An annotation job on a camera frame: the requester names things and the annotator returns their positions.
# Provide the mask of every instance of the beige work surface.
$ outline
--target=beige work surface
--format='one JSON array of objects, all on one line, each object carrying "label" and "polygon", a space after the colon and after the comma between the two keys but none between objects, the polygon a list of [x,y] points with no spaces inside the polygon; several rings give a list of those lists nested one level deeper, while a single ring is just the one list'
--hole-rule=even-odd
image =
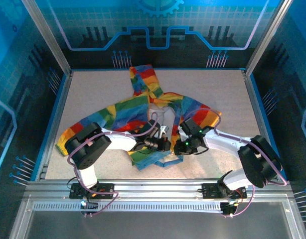
[{"label": "beige work surface", "polygon": [[[192,97],[222,112],[218,129],[240,136],[259,134],[254,112],[240,70],[156,70],[164,92]],[[131,97],[129,72],[75,71],[61,117],[60,135],[80,119]],[[122,150],[107,150],[94,164],[99,179],[214,178],[241,168],[239,159],[210,149],[202,155],[185,156],[177,165],[161,168],[151,165],[139,171]],[[72,167],[54,147],[46,179],[74,177]]]}]

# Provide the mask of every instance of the colorful fabric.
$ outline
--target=colorful fabric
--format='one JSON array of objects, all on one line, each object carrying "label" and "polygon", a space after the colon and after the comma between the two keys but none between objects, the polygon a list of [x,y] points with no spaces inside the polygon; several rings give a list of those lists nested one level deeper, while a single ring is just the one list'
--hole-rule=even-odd
[{"label": "colorful fabric", "polygon": [[[151,65],[131,67],[130,78],[134,89],[133,97],[95,112],[64,131],[56,145],[64,156],[68,155],[64,147],[66,141],[92,122],[96,122],[100,127],[108,130],[137,131],[149,120],[149,104],[151,103],[158,107],[172,107],[176,114],[173,129],[170,129],[172,130],[170,142],[171,151],[173,152],[176,141],[180,139],[177,127],[182,123],[183,119],[194,110],[209,108],[190,97],[172,92],[164,93],[159,86],[158,79]],[[215,113],[205,110],[197,111],[191,114],[190,117],[201,127],[207,125],[214,126],[218,119]],[[160,162],[161,159],[170,154],[170,151],[149,152],[146,148],[140,151],[129,152],[133,165],[142,170],[151,164],[162,167],[172,164],[170,162]]]}]

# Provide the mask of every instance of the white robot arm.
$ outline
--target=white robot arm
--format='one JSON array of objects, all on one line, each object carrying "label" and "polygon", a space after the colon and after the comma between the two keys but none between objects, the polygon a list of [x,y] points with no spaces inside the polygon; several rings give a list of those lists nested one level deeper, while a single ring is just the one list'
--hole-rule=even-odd
[{"label": "white robot arm", "polygon": [[[107,149],[136,151],[146,146],[156,151],[168,151],[170,142],[167,138],[161,137],[161,126],[157,123],[155,127],[152,127],[153,123],[154,120],[150,120],[138,134],[146,132],[150,128],[152,130],[138,137],[136,134],[133,137],[126,137],[124,134],[129,134],[129,132],[119,132],[122,135],[116,135],[109,130],[100,128],[96,123],[91,123],[80,133],[69,139],[65,147],[71,153],[88,138],[101,132],[107,132],[106,135],[100,136],[81,147],[72,156],[82,183],[88,189],[96,187],[98,180],[93,164]],[[181,139],[176,142],[174,147],[176,155],[197,154],[197,149],[202,147],[206,148],[206,150],[209,148],[218,149],[241,160],[242,169],[230,171],[218,180],[218,188],[223,198],[229,197],[233,191],[249,185],[263,188],[276,176],[276,172],[269,163],[247,142],[256,144],[270,158],[279,171],[282,169],[280,159],[262,136],[257,135],[254,138],[248,138],[224,134],[210,126],[200,128],[192,119],[181,123],[178,127],[178,133]]]}]

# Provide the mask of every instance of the purple cable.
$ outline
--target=purple cable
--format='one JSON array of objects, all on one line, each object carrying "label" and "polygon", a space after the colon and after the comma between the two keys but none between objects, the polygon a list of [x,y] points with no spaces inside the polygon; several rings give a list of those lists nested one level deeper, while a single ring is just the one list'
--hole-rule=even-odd
[{"label": "purple cable", "polygon": [[242,214],[243,212],[245,212],[246,209],[248,209],[248,207],[251,205],[251,203],[252,203],[252,201],[253,201],[253,199],[254,199],[254,196],[255,196],[255,186],[254,186],[254,185],[252,185],[252,186],[253,186],[253,194],[252,194],[251,199],[249,200],[248,204],[246,205],[246,207],[245,207],[243,210],[241,210],[239,213],[235,213],[235,214],[233,214],[233,215],[231,215],[231,216],[223,215],[224,218],[226,218],[226,217],[232,218],[232,217],[238,216],[238,215]]},{"label": "purple cable", "polygon": [[108,207],[117,199],[117,197],[119,196],[119,192],[116,192],[116,191],[114,191],[114,192],[96,192],[96,191],[93,191],[93,190],[87,188],[87,187],[84,185],[84,183],[82,182],[82,180],[81,180],[81,178],[80,178],[80,176],[79,176],[79,174],[78,174],[78,168],[77,168],[77,166],[76,166],[74,163],[72,163],[72,162],[70,161],[70,159],[71,159],[72,156],[73,156],[77,151],[79,151],[83,146],[85,146],[85,145],[88,144],[89,142],[91,142],[91,141],[93,141],[94,139],[96,139],[96,138],[98,138],[98,137],[100,137],[100,136],[103,136],[103,135],[107,135],[107,134],[117,134],[117,135],[123,135],[123,136],[125,136],[125,137],[138,137],[138,136],[143,136],[143,135],[149,133],[149,132],[155,127],[155,125],[157,124],[157,120],[158,120],[158,115],[157,115],[157,113],[156,113],[156,112],[153,112],[153,113],[151,114],[151,118],[153,117],[153,115],[156,115],[155,122],[154,122],[154,124],[152,125],[152,127],[151,127],[150,129],[148,129],[147,131],[145,131],[144,133],[140,133],[140,134],[127,134],[127,133],[116,132],[116,131],[114,131],[114,132],[103,132],[103,133],[99,133],[99,134],[96,134],[95,136],[92,136],[91,138],[87,139],[86,141],[84,141],[81,145],[79,145],[78,147],[76,147],[76,148],[69,154],[68,159],[67,159],[67,162],[73,167],[73,171],[74,171],[74,173],[75,173],[75,176],[76,176],[77,179],[78,179],[78,182],[81,184],[81,186],[82,186],[85,190],[87,190],[87,191],[90,192],[90,193],[98,194],[98,195],[116,194],[116,196],[111,200],[111,202],[109,202],[104,208],[102,208],[101,210],[99,210],[99,211],[96,212],[96,213],[93,213],[93,214],[90,213],[90,214],[89,214],[90,217],[92,217],[92,215],[95,216],[95,215],[97,215],[97,214],[100,214],[100,213],[103,212],[106,208],[108,208]]},{"label": "purple cable", "polygon": [[[188,116],[189,116],[190,114],[192,114],[192,113],[194,113],[194,112],[197,112],[197,111],[202,111],[202,110],[205,110],[205,111],[212,111],[213,113],[215,113],[215,114],[218,116],[218,122],[217,122],[217,123],[215,124],[215,126],[214,126],[214,132],[215,132],[217,135],[220,135],[220,136],[223,136],[223,137],[225,137],[225,138],[229,138],[229,139],[232,139],[232,140],[235,140],[235,141],[238,141],[238,142],[240,141],[240,138],[238,138],[238,137],[226,135],[226,134],[223,134],[223,133],[218,133],[217,127],[218,127],[219,123],[221,123],[221,115],[220,115],[217,111],[215,111],[215,110],[213,110],[213,109],[211,109],[211,108],[201,108],[201,109],[197,109],[197,110],[191,111],[190,113],[188,113],[188,114],[186,115],[185,119],[187,119]],[[275,184],[275,185],[280,185],[280,186],[286,186],[286,185],[287,185],[287,181],[286,181],[285,178],[282,176],[282,174],[280,173],[280,171],[276,168],[276,166],[275,166],[275,165],[273,164],[273,162],[269,159],[269,157],[268,157],[268,156],[267,156],[267,155],[266,155],[257,145],[255,145],[255,144],[253,144],[252,142],[250,142],[250,141],[248,141],[248,140],[245,140],[245,139],[242,139],[241,141],[242,141],[243,143],[250,144],[252,147],[254,147],[254,148],[255,148],[255,149],[256,149],[256,150],[266,159],[266,161],[269,163],[269,165],[272,167],[272,169],[276,172],[277,175],[280,176],[280,178],[281,178],[282,181],[283,181],[283,183],[278,183],[278,182],[273,182],[273,181],[269,181],[269,183]],[[235,214],[231,215],[230,217],[234,217],[234,216],[237,216],[237,215],[242,214],[242,213],[245,212],[246,209],[251,205],[251,203],[252,203],[252,201],[253,201],[253,199],[254,199],[254,196],[255,196],[255,186],[254,186],[254,185],[252,185],[252,186],[253,186],[253,194],[252,194],[252,196],[251,196],[251,198],[250,198],[248,204],[246,205],[246,207],[245,207],[242,211],[240,211],[239,213],[235,213]]]},{"label": "purple cable", "polygon": [[276,174],[278,176],[280,176],[281,180],[283,181],[283,183],[278,183],[278,182],[273,182],[273,181],[269,181],[269,183],[271,184],[275,184],[275,185],[280,185],[280,186],[286,186],[287,185],[287,181],[285,180],[285,178],[282,176],[282,174],[280,173],[280,171],[276,168],[276,166],[273,164],[273,162],[269,159],[269,157],[257,146],[255,145],[254,143],[252,143],[251,141],[248,141],[248,140],[245,140],[245,139],[240,139],[238,137],[234,137],[234,136],[230,136],[230,135],[226,135],[226,134],[223,134],[223,133],[219,133],[217,131],[217,127],[219,125],[219,123],[221,123],[221,115],[211,109],[211,108],[201,108],[201,109],[197,109],[197,110],[194,110],[194,111],[191,111],[190,113],[188,113],[185,117],[185,119],[187,119],[187,117],[196,112],[196,111],[202,111],[202,110],[205,110],[205,111],[212,111],[213,113],[215,113],[217,116],[218,116],[218,122],[216,123],[216,125],[214,126],[214,132],[217,134],[217,135],[220,135],[220,136],[223,136],[225,138],[229,138],[229,139],[232,139],[232,140],[235,140],[235,141],[242,141],[243,143],[246,143],[246,144],[250,144],[252,147],[254,147],[264,158],[265,160],[269,163],[269,165],[272,167],[272,169],[276,172]]}]

